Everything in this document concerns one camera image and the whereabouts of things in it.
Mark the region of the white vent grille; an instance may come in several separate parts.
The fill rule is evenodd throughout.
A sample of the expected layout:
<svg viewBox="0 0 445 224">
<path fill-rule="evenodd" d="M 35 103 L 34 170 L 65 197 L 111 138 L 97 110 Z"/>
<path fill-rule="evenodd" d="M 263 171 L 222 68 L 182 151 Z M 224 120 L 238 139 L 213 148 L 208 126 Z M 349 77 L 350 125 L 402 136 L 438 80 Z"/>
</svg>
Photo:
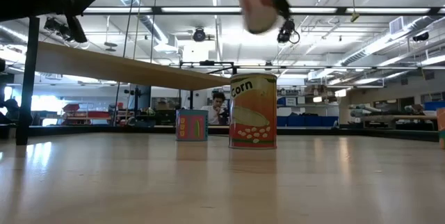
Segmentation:
<svg viewBox="0 0 445 224">
<path fill-rule="evenodd" d="M 391 35 L 396 35 L 405 31 L 404 17 L 400 16 L 389 23 L 389 31 Z"/>
</svg>

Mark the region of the tall orange corn can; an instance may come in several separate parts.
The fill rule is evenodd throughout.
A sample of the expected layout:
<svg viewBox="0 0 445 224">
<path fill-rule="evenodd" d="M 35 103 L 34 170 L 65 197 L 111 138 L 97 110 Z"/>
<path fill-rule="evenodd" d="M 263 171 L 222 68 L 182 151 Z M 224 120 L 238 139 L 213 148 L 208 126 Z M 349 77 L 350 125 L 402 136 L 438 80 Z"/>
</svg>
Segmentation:
<svg viewBox="0 0 445 224">
<path fill-rule="evenodd" d="M 239 0 L 246 30 L 261 34 L 274 27 L 278 12 L 273 0 Z"/>
<path fill-rule="evenodd" d="M 230 79 L 229 147 L 277 147 L 277 77 L 235 74 Z"/>
</svg>

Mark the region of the black ceiling spotlights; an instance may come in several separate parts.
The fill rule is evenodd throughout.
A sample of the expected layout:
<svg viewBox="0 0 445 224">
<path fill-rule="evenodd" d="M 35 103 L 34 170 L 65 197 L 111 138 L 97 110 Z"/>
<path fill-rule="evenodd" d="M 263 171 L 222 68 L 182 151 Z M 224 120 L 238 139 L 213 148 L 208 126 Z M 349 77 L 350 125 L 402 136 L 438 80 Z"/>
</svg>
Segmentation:
<svg viewBox="0 0 445 224">
<path fill-rule="evenodd" d="M 67 25 L 58 22 L 54 17 L 48 17 L 44 23 L 44 29 L 50 33 L 55 33 L 65 41 L 71 41 L 72 36 Z"/>
</svg>

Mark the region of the blue storage bins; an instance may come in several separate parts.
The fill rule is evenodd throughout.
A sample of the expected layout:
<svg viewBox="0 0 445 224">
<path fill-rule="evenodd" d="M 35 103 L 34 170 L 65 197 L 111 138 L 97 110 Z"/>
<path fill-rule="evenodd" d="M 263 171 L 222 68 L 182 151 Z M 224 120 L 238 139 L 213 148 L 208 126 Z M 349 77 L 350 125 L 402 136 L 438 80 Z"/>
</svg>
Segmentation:
<svg viewBox="0 0 445 224">
<path fill-rule="evenodd" d="M 332 127 L 339 118 L 337 116 L 290 115 L 278 116 L 278 127 Z"/>
</svg>

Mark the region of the person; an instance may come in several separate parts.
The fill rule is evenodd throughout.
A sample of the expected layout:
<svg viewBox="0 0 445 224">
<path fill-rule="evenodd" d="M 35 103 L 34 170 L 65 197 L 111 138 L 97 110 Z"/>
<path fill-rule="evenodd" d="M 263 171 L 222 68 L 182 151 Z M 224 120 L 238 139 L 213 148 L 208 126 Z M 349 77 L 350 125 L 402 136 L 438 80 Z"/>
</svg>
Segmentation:
<svg viewBox="0 0 445 224">
<path fill-rule="evenodd" d="M 209 125 L 227 125 L 228 117 L 225 115 L 225 109 L 223 104 L 226 100 L 225 94 L 216 92 L 212 97 L 212 104 L 209 106 L 203 106 L 201 110 L 206 111 L 208 114 Z"/>
</svg>

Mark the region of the wooden shelf with black legs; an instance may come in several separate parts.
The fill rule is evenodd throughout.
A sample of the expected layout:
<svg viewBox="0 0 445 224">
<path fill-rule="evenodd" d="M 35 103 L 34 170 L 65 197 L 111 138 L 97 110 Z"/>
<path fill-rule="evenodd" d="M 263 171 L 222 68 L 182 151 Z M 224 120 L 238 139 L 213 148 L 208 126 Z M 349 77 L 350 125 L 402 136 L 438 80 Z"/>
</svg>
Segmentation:
<svg viewBox="0 0 445 224">
<path fill-rule="evenodd" d="M 229 84 L 228 78 L 180 68 L 156 65 L 94 51 L 39 41 L 40 19 L 29 18 L 27 52 L 22 84 L 22 103 L 16 144 L 27 145 L 35 73 L 70 74 L 109 81 L 180 90 L 203 90 Z"/>
</svg>

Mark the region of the black table frame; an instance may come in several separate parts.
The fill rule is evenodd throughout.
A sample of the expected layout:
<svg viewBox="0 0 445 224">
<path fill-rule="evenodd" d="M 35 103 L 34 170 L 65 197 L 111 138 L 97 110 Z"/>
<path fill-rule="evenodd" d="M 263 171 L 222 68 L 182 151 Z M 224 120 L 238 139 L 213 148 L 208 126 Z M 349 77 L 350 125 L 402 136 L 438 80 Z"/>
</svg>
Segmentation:
<svg viewBox="0 0 445 224">
<path fill-rule="evenodd" d="M 55 136 L 68 134 L 117 133 L 117 134 L 175 134 L 172 126 L 160 127 L 111 127 L 93 126 L 31 126 L 29 136 Z M 337 128 L 290 128 L 280 127 L 276 134 L 283 136 L 367 136 L 378 138 L 395 138 L 413 141 L 438 143 L 445 134 L 440 131 L 394 130 L 394 129 L 337 129 Z"/>
</svg>

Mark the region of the blue storage bin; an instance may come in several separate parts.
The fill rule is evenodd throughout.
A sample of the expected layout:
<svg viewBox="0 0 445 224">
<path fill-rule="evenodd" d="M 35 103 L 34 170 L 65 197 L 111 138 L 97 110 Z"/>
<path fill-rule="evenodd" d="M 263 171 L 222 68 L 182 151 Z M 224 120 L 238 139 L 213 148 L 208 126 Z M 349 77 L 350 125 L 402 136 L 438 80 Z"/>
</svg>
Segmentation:
<svg viewBox="0 0 445 224">
<path fill-rule="evenodd" d="M 425 111 L 436 111 L 442 108 L 445 108 L 445 101 L 426 102 L 424 104 Z"/>
</svg>

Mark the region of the black overhead light bar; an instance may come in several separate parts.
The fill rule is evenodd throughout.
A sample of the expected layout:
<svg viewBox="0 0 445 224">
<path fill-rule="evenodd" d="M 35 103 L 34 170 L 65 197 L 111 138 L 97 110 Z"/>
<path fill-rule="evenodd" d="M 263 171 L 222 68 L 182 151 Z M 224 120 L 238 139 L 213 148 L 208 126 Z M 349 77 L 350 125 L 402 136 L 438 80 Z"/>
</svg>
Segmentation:
<svg viewBox="0 0 445 224">
<path fill-rule="evenodd" d="M 290 7 L 291 15 L 352 15 L 361 16 L 445 16 L 445 7 Z M 84 15 L 240 15 L 241 8 L 236 6 L 198 6 L 198 7 L 90 7 L 84 10 Z"/>
</svg>

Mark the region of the wooden bench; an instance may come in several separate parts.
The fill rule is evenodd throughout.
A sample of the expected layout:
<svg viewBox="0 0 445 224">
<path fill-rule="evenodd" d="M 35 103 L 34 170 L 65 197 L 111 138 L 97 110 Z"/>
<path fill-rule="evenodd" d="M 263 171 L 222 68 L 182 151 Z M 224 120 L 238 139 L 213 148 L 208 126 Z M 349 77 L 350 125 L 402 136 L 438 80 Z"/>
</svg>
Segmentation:
<svg viewBox="0 0 445 224">
<path fill-rule="evenodd" d="M 393 122 L 397 120 L 436 120 L 437 117 L 433 115 L 368 115 L 361 117 L 362 122 L 377 121 L 377 122 Z"/>
</svg>

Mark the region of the teal and pink can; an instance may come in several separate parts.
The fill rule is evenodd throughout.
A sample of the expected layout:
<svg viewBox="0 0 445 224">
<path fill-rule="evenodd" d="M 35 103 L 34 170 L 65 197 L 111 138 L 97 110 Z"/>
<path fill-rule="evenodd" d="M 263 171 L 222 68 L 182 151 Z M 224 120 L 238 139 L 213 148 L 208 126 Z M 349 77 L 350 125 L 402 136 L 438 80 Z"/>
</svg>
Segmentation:
<svg viewBox="0 0 445 224">
<path fill-rule="evenodd" d="M 175 128 L 177 141 L 207 141 L 208 111 L 177 110 Z"/>
</svg>

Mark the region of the red cart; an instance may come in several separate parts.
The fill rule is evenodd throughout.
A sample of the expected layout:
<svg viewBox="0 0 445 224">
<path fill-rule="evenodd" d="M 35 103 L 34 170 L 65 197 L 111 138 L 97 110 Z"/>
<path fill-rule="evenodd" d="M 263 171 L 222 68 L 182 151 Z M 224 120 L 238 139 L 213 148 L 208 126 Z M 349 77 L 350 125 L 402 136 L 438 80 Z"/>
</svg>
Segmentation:
<svg viewBox="0 0 445 224">
<path fill-rule="evenodd" d="M 107 111 L 91 111 L 88 104 L 67 104 L 63 107 L 62 125 L 93 125 L 96 123 L 109 123 L 111 117 Z"/>
</svg>

